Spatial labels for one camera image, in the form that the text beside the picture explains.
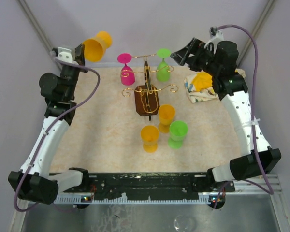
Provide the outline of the green wine glass back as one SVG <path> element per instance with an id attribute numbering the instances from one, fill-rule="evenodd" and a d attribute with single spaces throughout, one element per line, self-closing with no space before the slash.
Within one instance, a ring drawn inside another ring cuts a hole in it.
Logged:
<path id="1" fill-rule="evenodd" d="M 169 49 L 162 48 L 157 51 L 157 56 L 162 59 L 156 69 L 156 78 L 160 82 L 167 82 L 171 77 L 169 64 L 165 61 L 171 54 Z"/>

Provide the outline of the pink wine glass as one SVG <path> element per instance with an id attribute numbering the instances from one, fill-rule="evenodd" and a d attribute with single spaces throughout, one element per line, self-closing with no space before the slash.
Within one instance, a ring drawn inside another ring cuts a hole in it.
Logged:
<path id="1" fill-rule="evenodd" d="M 117 57 L 119 63 L 124 64 L 120 72 L 121 83 L 125 86 L 131 86 L 135 83 L 135 74 L 133 69 L 128 66 L 128 63 L 131 62 L 132 56 L 128 53 L 122 53 Z"/>

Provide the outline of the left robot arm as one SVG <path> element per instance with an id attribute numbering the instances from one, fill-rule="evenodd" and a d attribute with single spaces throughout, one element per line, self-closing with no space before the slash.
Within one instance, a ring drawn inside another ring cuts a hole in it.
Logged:
<path id="1" fill-rule="evenodd" d="M 54 48 L 55 59 L 62 63 L 59 76 L 47 72 L 40 77 L 39 87 L 45 98 L 46 112 L 39 137 L 25 163 L 19 171 L 12 171 L 8 182 L 15 191 L 14 207 L 22 199 L 36 204 L 52 204 L 57 195 L 71 188 L 87 191 L 91 186 L 88 171 L 82 168 L 70 168 L 50 175 L 50 166 L 58 145 L 70 127 L 78 105 L 74 102 L 74 92 L 80 72 L 85 72 L 85 46 L 75 49 Z"/>

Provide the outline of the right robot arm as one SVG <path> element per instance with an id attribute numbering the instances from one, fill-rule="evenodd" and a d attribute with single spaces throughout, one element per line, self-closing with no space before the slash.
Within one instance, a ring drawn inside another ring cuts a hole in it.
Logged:
<path id="1" fill-rule="evenodd" d="M 211 75 L 213 90 L 228 111 L 238 138 L 241 156 L 226 165 L 208 169 L 206 185 L 211 191 L 218 191 L 225 181 L 268 174 L 281 159 L 280 150 L 271 147 L 252 115 L 248 87 L 243 76 L 236 71 L 238 55 L 234 42 L 221 41 L 207 48 L 196 38 L 171 53 L 178 65 L 187 65 L 192 71 Z"/>

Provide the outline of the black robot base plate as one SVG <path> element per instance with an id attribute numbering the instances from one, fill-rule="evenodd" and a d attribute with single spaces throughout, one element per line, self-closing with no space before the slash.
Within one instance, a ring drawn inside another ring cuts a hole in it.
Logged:
<path id="1" fill-rule="evenodd" d="M 89 173 L 84 183 L 65 193 L 89 193 L 95 200 L 118 199 L 125 194 L 128 200 L 197 200 L 200 193 L 216 192 L 222 186 L 226 192 L 235 187 L 215 182 L 204 172 L 185 173 Z"/>

